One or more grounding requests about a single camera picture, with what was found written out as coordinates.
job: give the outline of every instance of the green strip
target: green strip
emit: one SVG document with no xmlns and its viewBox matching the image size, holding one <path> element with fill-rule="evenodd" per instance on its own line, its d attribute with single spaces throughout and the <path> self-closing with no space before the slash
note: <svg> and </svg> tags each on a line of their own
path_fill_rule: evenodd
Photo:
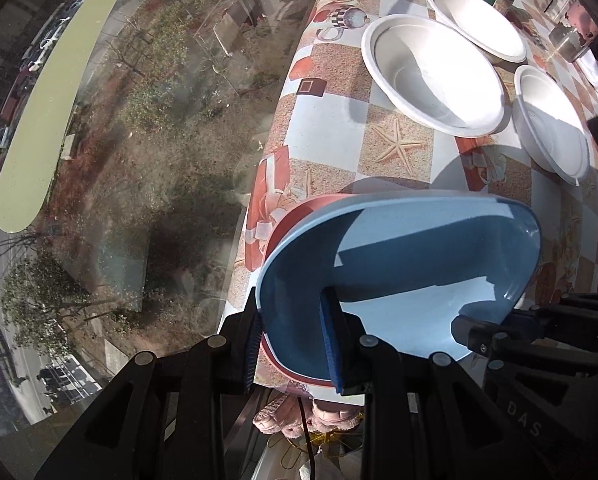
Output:
<svg viewBox="0 0 598 480">
<path fill-rule="evenodd" d="M 28 227 L 44 204 L 79 84 L 116 1 L 83 1 L 34 85 L 0 172 L 5 232 Z"/>
</svg>

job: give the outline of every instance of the white oval bowl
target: white oval bowl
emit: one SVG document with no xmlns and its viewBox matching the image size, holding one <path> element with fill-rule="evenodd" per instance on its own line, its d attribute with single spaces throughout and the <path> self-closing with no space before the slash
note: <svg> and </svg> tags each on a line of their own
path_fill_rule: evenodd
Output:
<svg viewBox="0 0 598 480">
<path fill-rule="evenodd" d="M 515 72 L 512 119 L 528 154 L 544 170 L 578 186 L 590 167 L 588 134 L 556 82 L 524 65 Z"/>
<path fill-rule="evenodd" d="M 521 63 L 526 59 L 524 45 L 515 27 L 483 0 L 428 0 L 435 18 L 454 28 L 486 53 L 492 62 Z"/>
<path fill-rule="evenodd" d="M 395 107 L 457 137 L 481 137 L 501 123 L 502 83 L 476 46 L 442 23 L 393 14 L 361 40 L 365 66 Z"/>
</svg>

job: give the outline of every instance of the tablecloth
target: tablecloth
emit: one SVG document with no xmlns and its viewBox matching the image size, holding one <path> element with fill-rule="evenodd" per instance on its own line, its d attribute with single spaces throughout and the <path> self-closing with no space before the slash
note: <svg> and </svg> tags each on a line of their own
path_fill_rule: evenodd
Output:
<svg viewBox="0 0 598 480">
<path fill-rule="evenodd" d="M 354 12 L 346 10 L 355 8 Z M 398 187 L 490 192 L 535 211 L 542 229 L 540 262 L 521 306 L 547 303 L 566 292 L 598 292 L 598 149 L 573 187 L 537 166 L 519 142 L 512 120 L 494 134 L 460 139 L 397 112 L 367 72 L 361 37 L 369 22 L 396 13 L 434 18 L 426 0 L 316 0 L 281 92 L 259 165 L 237 249 L 226 314 L 243 309 L 257 278 L 269 233 L 298 202 L 323 193 Z M 598 98 L 577 66 L 554 53 L 550 20 L 516 0 L 508 13 L 527 45 L 528 63 L 564 90 L 585 124 Z M 514 66 L 496 66 L 508 94 Z M 255 381 L 306 390 L 260 352 Z"/>
</svg>

